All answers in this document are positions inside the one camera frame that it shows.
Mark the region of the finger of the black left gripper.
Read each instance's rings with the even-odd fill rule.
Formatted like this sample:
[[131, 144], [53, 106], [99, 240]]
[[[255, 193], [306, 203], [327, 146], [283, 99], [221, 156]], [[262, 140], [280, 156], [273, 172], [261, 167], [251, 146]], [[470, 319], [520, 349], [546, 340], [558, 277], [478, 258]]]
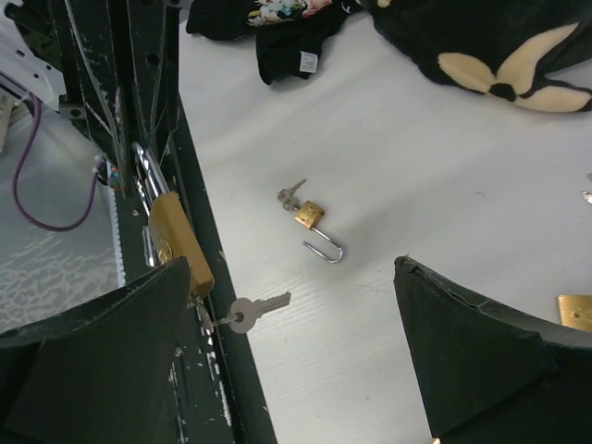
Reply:
[[119, 173], [119, 187], [128, 192], [128, 137], [123, 84], [107, 1], [49, 1], [66, 97], [82, 105], [86, 132]]
[[162, 153], [179, 114], [179, 8], [174, 1], [127, 1], [125, 12], [132, 134]]

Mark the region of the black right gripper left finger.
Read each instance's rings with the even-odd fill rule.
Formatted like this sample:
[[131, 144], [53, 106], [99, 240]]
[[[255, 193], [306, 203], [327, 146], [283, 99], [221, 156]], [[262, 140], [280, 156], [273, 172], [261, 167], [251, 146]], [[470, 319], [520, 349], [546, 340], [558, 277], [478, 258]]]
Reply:
[[175, 443], [169, 372], [189, 296], [174, 259], [1, 335], [4, 443]]

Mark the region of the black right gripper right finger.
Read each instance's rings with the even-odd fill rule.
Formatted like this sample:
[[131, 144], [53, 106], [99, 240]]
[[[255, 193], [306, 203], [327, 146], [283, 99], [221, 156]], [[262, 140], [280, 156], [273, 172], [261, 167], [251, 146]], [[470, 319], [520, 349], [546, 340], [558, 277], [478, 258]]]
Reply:
[[409, 256], [394, 289], [433, 438], [588, 443], [591, 335], [462, 287]]

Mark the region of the large brass padlock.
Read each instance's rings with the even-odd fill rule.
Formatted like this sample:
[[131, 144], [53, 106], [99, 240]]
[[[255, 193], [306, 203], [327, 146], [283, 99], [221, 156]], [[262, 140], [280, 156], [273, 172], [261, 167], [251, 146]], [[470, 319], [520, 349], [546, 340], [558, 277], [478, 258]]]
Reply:
[[147, 229], [156, 258], [164, 264], [174, 258], [187, 259], [191, 278], [189, 304], [203, 302], [214, 287], [214, 275], [196, 239], [176, 192], [168, 188], [152, 152], [134, 142], [136, 189], [147, 215]]

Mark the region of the large padlock keys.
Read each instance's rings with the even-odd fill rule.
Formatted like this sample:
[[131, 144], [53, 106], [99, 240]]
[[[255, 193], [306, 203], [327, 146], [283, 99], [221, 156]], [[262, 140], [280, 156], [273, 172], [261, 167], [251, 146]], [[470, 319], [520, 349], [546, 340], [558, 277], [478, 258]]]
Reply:
[[230, 305], [227, 315], [217, 320], [214, 320], [208, 314], [201, 302], [196, 305], [196, 310], [203, 321], [203, 327], [208, 331], [228, 325], [233, 332], [246, 334], [262, 316], [287, 307], [290, 301], [290, 291], [268, 299], [250, 300], [248, 298], [239, 298]]

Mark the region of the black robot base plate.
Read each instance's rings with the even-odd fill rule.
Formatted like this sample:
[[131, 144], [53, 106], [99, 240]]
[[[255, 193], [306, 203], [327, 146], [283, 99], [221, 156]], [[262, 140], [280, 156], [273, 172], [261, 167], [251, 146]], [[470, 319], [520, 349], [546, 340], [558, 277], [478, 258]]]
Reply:
[[139, 149], [139, 179], [112, 212], [121, 281], [130, 283], [162, 262], [188, 261], [189, 302], [167, 377], [166, 402], [175, 443], [274, 443], [277, 440], [250, 343], [215, 322], [237, 300], [216, 221], [179, 110], [163, 160]]

